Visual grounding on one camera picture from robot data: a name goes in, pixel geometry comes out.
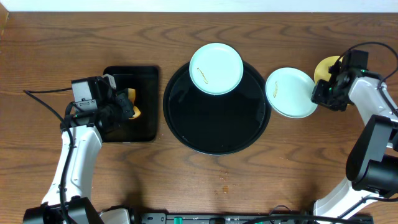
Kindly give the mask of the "yellow plate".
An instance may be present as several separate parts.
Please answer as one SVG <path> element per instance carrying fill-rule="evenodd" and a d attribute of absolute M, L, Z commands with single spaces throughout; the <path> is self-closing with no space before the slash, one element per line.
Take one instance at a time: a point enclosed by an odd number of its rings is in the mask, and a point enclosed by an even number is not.
<path fill-rule="evenodd" d="M 319 80 L 329 81 L 331 74 L 329 73 L 329 68 L 335 64 L 339 59 L 339 56 L 331 56 L 324 58 L 315 68 L 314 71 L 314 82 L 318 83 Z"/>

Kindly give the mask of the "green yellow sponge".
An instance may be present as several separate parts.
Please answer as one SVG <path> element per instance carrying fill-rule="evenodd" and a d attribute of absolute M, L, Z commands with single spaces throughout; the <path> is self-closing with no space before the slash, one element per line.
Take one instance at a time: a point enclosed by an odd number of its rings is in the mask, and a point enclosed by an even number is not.
<path fill-rule="evenodd" d="M 135 101 L 136 101 L 136 90 L 132 88 L 127 89 L 127 96 L 129 101 L 133 104 L 133 112 L 134 115 L 130 117 L 130 119 L 136 119 L 141 115 L 141 111 L 139 108 L 136 106 Z"/>

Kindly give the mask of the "light blue plate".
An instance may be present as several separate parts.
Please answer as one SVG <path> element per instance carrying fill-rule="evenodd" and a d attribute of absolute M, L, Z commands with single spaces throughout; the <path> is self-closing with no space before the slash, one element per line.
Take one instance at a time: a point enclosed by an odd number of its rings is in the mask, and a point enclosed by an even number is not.
<path fill-rule="evenodd" d="M 316 109 L 311 101 L 314 81 L 303 71 L 283 67 L 273 71 L 266 81 L 266 96 L 276 112 L 288 118 L 305 118 Z"/>
<path fill-rule="evenodd" d="M 189 63 L 193 84 L 209 95 L 224 95 L 235 89 L 243 77 L 243 60 L 238 52 L 222 43 L 200 47 Z"/>

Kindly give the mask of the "light blue plate top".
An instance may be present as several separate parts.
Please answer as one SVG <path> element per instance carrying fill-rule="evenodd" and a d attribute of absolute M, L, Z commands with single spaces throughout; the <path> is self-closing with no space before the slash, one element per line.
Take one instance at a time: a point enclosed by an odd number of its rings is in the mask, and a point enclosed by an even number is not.
<path fill-rule="evenodd" d="M 189 63 L 193 84 L 209 95 L 224 95 L 235 89 L 243 77 L 243 60 L 238 52 L 222 43 L 200 47 Z"/>

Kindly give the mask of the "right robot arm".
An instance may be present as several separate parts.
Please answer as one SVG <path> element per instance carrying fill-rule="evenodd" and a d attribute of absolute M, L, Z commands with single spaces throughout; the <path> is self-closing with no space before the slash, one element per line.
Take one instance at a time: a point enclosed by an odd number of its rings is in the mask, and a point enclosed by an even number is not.
<path fill-rule="evenodd" d="M 397 106 L 384 79 L 368 70 L 368 53 L 347 50 L 329 67 L 330 78 L 317 81 L 311 101 L 332 111 L 357 107 L 365 127 L 346 161 L 345 178 L 313 204 L 323 223 L 347 220 L 373 202 L 397 201 Z"/>

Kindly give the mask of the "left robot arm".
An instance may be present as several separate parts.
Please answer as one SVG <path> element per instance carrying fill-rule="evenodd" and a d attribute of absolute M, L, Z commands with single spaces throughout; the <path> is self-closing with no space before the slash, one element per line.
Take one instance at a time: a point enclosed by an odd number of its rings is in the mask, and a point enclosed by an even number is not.
<path fill-rule="evenodd" d="M 52 184 L 24 223 L 132 223 L 132 212 L 114 207 L 97 212 L 90 201 L 96 158 L 106 134 L 139 116 L 136 91 L 118 89 L 112 75 L 72 81 L 74 100 L 60 120 L 62 152 Z"/>

